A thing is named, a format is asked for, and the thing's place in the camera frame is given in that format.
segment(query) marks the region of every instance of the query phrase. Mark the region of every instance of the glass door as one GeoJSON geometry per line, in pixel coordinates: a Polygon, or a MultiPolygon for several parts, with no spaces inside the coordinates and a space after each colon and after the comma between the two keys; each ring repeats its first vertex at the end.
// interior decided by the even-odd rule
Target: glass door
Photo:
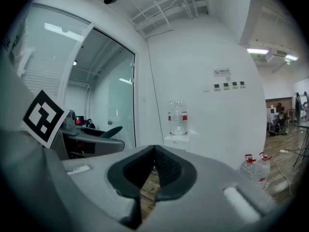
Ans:
{"type": "Polygon", "coordinates": [[[135,147],[133,110],[134,54],[122,61],[110,74],[108,95],[108,126],[122,126],[114,139],[125,142],[125,149],[135,147]]]}

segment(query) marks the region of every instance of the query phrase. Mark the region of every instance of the wall sign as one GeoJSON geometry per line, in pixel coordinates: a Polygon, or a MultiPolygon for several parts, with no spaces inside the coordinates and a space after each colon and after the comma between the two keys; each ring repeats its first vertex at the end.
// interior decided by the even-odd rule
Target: wall sign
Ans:
{"type": "Polygon", "coordinates": [[[224,69],[214,69],[213,74],[215,77],[218,76],[226,76],[226,75],[231,75],[230,69],[229,68],[224,68],[224,69]]]}

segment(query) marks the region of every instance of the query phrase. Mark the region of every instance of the sign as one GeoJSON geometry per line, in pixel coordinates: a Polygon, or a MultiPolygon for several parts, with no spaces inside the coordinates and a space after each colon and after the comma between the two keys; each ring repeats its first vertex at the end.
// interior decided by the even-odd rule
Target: sign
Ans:
{"type": "Polygon", "coordinates": [[[28,108],[22,126],[46,148],[50,148],[56,133],[69,113],[61,108],[43,90],[35,97],[28,108]]]}
{"type": "Polygon", "coordinates": [[[218,76],[226,76],[226,75],[231,75],[230,69],[229,68],[224,68],[224,69],[214,69],[213,74],[215,77],[218,76]]]}

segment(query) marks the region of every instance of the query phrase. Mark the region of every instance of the chair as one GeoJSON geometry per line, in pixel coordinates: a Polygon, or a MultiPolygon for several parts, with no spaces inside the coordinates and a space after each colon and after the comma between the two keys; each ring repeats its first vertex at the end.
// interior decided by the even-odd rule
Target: chair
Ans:
{"type": "Polygon", "coordinates": [[[100,138],[111,138],[113,136],[115,136],[118,132],[121,131],[123,127],[122,126],[117,126],[115,128],[112,128],[110,130],[108,130],[107,132],[103,133],[100,138]]]}

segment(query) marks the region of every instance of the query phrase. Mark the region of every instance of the person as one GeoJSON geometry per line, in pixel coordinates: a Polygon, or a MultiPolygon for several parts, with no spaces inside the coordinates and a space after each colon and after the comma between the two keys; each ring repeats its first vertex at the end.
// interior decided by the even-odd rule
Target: person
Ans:
{"type": "Polygon", "coordinates": [[[304,92],[304,96],[307,98],[307,101],[304,102],[303,106],[305,106],[306,104],[309,104],[309,95],[307,94],[307,92],[304,92]]]}
{"type": "Polygon", "coordinates": [[[281,134],[282,135],[287,135],[288,133],[286,132],[286,120],[287,120],[287,115],[284,113],[284,106],[281,107],[281,110],[278,114],[278,123],[280,125],[281,129],[281,134]]]}
{"type": "Polygon", "coordinates": [[[299,126],[300,123],[300,110],[301,110],[301,100],[299,93],[296,93],[296,98],[295,98],[295,116],[296,116],[296,126],[299,126]]]}
{"type": "Polygon", "coordinates": [[[276,113],[280,113],[282,108],[282,104],[279,102],[278,105],[276,106],[276,113]]]}
{"type": "Polygon", "coordinates": [[[308,108],[309,108],[309,95],[307,94],[307,92],[304,92],[304,96],[307,98],[307,101],[304,102],[303,106],[305,106],[307,104],[307,108],[304,108],[305,109],[305,115],[307,117],[307,120],[309,119],[309,116],[308,116],[308,108]]]}

